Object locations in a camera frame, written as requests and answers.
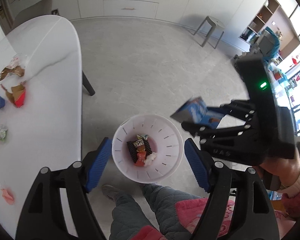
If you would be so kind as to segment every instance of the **gray chair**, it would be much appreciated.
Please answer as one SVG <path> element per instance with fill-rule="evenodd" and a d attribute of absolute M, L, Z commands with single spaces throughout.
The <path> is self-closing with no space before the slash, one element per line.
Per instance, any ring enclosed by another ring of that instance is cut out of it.
<path fill-rule="evenodd" d="M 203 43 L 201 44 L 201 47 L 203 47 L 204 45 L 206 45 L 206 43 L 208 42 L 208 39 L 210 38 L 210 36 L 212 35 L 212 33 L 214 32 L 214 30 L 221 30 L 222 31 L 222 34 L 216 44 L 216 46 L 214 48 L 216 48 L 219 44 L 219 41 L 221 40 L 223 34 L 225 33 L 225 26 L 222 22 L 220 22 L 218 19 L 214 18 L 214 17 L 211 17 L 211 16 L 207 16 L 204 21 L 200 24 L 199 28 L 195 31 L 195 33 L 193 35 L 195 35 L 202 27 L 202 25 L 205 23 L 205 22 L 208 22 L 210 25 L 211 25 L 211 28 L 205 38 L 205 40 L 203 41 Z"/>

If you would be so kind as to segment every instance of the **orange wrapper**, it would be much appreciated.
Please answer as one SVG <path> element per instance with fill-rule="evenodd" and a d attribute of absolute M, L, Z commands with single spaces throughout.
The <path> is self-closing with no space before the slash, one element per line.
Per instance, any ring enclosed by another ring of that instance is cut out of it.
<path fill-rule="evenodd" d="M 138 157 L 138 160 L 134 165 L 143 167 L 145 165 L 146 151 L 138 152 L 137 157 Z"/>

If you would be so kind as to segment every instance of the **green indicator light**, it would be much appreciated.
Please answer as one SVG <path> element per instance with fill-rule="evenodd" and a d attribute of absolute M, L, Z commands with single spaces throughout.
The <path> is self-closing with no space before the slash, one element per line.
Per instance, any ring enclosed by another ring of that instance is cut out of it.
<path fill-rule="evenodd" d="M 265 87 L 266 85 L 267 85 L 267 83 L 266 83 L 266 82 L 263 82 L 263 83 L 260 85 L 260 87 L 263 88 L 263 87 Z"/>

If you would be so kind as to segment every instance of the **pink sleeve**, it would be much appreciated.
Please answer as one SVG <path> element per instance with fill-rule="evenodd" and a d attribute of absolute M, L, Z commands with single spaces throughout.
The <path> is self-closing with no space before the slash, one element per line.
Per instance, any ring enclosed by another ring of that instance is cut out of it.
<path fill-rule="evenodd" d="M 280 191 L 282 195 L 282 203 L 292 218 L 300 216 L 300 175 L 294 185 L 285 190 Z"/>

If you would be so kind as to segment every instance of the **person's leg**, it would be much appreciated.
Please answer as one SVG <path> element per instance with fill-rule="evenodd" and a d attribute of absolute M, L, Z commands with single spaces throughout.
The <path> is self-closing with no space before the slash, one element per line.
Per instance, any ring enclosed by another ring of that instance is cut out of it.
<path fill-rule="evenodd" d="M 187 240 L 191 237 L 191 233 L 178 220 L 175 203 L 201 197 L 156 184 L 146 184 L 142 187 L 142 193 L 155 213 L 160 232 L 167 239 Z"/>
<path fill-rule="evenodd" d="M 116 205 L 112 211 L 109 240 L 129 240 L 144 226 L 154 228 L 132 196 L 110 185 L 103 185 L 102 192 Z"/>

